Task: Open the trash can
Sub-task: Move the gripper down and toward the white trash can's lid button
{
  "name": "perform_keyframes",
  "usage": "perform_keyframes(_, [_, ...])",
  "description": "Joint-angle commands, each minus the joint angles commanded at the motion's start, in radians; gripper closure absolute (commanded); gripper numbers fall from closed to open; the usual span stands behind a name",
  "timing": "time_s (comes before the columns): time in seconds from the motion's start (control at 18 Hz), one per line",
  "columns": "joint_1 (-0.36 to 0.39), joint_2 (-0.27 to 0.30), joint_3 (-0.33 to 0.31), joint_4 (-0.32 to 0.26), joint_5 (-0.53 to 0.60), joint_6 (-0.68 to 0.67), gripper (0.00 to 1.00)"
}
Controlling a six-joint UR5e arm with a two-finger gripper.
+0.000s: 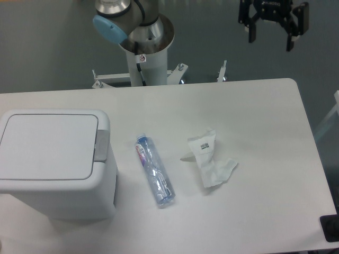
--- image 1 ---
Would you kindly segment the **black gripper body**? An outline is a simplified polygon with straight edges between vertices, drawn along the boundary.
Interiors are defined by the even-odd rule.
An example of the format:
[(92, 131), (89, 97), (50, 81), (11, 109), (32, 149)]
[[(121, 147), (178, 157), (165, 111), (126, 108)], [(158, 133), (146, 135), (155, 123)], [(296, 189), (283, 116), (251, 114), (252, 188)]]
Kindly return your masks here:
[(252, 17), (256, 12), (258, 12), (260, 15), (259, 19), (277, 22), (282, 26), (288, 2), (293, 3), (293, 1), (254, 1), (250, 6), (249, 15)]

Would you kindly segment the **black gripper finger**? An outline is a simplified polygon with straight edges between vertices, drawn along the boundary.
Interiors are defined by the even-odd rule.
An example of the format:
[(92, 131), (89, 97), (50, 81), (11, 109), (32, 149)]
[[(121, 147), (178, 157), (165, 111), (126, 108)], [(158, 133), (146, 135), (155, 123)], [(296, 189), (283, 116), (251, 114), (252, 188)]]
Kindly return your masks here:
[(238, 12), (238, 23), (243, 24), (248, 29), (248, 42), (253, 43), (256, 40), (256, 22), (260, 18), (258, 12), (252, 17), (249, 15), (250, 6), (254, 1), (240, 0), (239, 1), (239, 12)]
[(295, 38), (304, 35), (309, 29), (309, 3), (293, 5), (292, 2), (288, 2), (282, 27), (288, 35), (286, 51), (290, 52), (294, 47)]

